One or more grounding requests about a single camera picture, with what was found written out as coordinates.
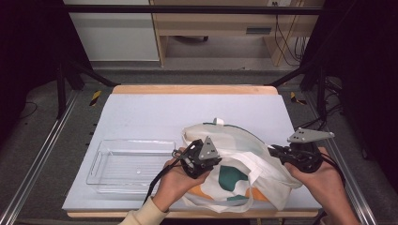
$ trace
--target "table surface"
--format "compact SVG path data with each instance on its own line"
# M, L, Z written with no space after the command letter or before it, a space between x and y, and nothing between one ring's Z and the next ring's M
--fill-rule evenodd
M196 102L195 104L199 106L202 104L203 111L197 113L197 107L189 107L190 101ZM159 110L159 105L169 107ZM115 87L104 106L96 132L63 209L72 218L123 218L129 210L139 208L142 204L140 199L129 199L123 195L98 194L85 182L100 142L105 139L129 137L153 139L163 135L163 138L175 140L176 144L181 144L182 128L197 123L211 122L214 113L217 113L217 117L224 119L226 124L239 125L241 123L240 127L248 128L254 134L261 133L257 136L262 140L266 139L266 143L287 144L286 138L294 132L282 97L278 95L274 87L119 85ZM168 217L310 218L315 217L321 207L306 187L293 189L289 198L283 211L276 210L270 203L258 202L253 205L253 209L239 214L219 214L203 208L189 208L179 201L171 207Z

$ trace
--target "white plastic bag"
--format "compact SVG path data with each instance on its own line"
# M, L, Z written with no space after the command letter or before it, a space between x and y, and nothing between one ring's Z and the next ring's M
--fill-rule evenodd
M204 141L207 136L222 161L204 184L183 197L186 205L218 213L240 213L250 209L256 199L283 210L291 189L301 187L300 181L269 154L268 145L243 128L224 125L223 120L216 118L213 123L186 127L182 133L186 145L197 139Z

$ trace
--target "white cabinet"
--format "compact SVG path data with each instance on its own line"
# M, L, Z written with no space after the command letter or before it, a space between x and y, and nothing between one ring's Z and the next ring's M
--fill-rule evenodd
M64 0L67 5L149 5L147 0ZM90 61L159 61L149 13L70 13Z

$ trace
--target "clear plastic tray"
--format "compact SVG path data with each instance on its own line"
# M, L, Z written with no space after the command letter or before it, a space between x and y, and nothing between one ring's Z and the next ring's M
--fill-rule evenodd
M104 140L86 183L100 193L146 194L175 148L171 141Z

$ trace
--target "black cable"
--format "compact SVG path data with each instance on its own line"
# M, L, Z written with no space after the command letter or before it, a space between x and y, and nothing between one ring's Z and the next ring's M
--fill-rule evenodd
M342 89L340 87L330 82L327 82L325 87L327 87L330 92L338 93L339 95L342 93Z
M277 30L279 31L279 33L281 34L281 37L282 37L282 39L283 39L284 44L286 45L287 50L289 51L289 53L290 53L290 55L292 56L292 58L293 58L294 60L296 60L296 61L299 62L299 60L292 54L292 51L291 51L290 48L289 48L289 44L287 43L287 39L284 38L284 35L283 35L283 33L282 33L282 30L281 30L281 27L279 26L278 15L275 15L275 16L276 16L276 28L277 28ZM290 31L292 30L292 27L293 27L293 23L290 25L289 33L290 33Z
M298 51L298 43L299 40L302 38L301 41L301 48L300 48L300 54L297 53ZM306 45L306 37L296 37L296 43L295 43L295 56L298 59L298 61L301 63L302 57L304 56L305 52L305 45Z
M331 158L330 156L328 156L326 154L321 153L321 155L322 155L322 160L324 160L330 166L332 166L334 169L336 169L337 173L340 175L340 178L342 179L343 186L345 187L345 177L344 177L342 170L337 165L337 162L333 158Z
M339 96L338 92L334 92L334 91L331 91L331 92L332 92L331 94L325 96L325 100L328 100L328 98L330 98L332 96L337 96L337 97ZM330 109L326 110L326 115L327 116L332 116L333 114L335 114L336 112L338 112L342 108L343 108L342 104L340 104L340 103L336 104L335 106L333 106ZM304 123L304 124L302 124L300 126L295 127L294 130L297 130L298 128L307 128L307 127L313 125L314 123L318 122L321 119L322 119L322 117L317 117L313 121L310 121L310 122L307 122L307 123ZM327 123L327 120L322 121L321 125L318 127L317 130L320 130L320 129L324 128L326 123Z
M173 150L173 153L172 153L172 157L173 158L176 158L176 159L182 159L183 157L182 157L182 155L184 154L184 152L183 151L181 151L181 150L177 150L177 149L175 149L175 150Z
M341 92L342 89L343 89L341 86L339 86L336 83L332 82L328 77L326 78L326 82L327 82L327 86L330 86L336 92Z
M282 54L282 57L283 57L284 61L285 61L286 64L289 65L289 66L292 66L292 67L299 66L299 65L290 64L290 63L287 61L286 56L284 55L284 53L283 53L283 51L282 51L282 49L281 49L281 46L279 46L278 39L276 38L276 32L277 32L278 30L280 30L280 29L279 29L279 22L278 22L278 15L275 15L275 29L276 29L276 30L275 30L275 33L274 33L275 43L276 43L276 46L278 47L279 51L281 51L281 54Z
M26 104L33 104L33 105L35 106L35 109L34 109L32 112L30 112L29 114L24 115L24 116L21 116L19 119L24 119L24 118L26 118L26 117L32 115L32 114L35 113L35 111L38 109L38 104L36 104L35 102L26 101L25 103L26 103Z
M149 185L149 189L148 192L146 194L146 197L144 199L143 204L146 203L146 200L149 198L149 196L152 194L153 188L156 186L156 184L158 183L158 181L165 175L167 174L169 171L171 171L175 165L179 162L179 158L176 159L172 164L165 166L159 173L158 175L155 177L155 179L153 179L153 181L150 183Z
M318 215L318 217L314 221L313 225L319 225L321 218L324 218L325 216L327 216L327 214L326 214L325 210L322 210L322 212Z

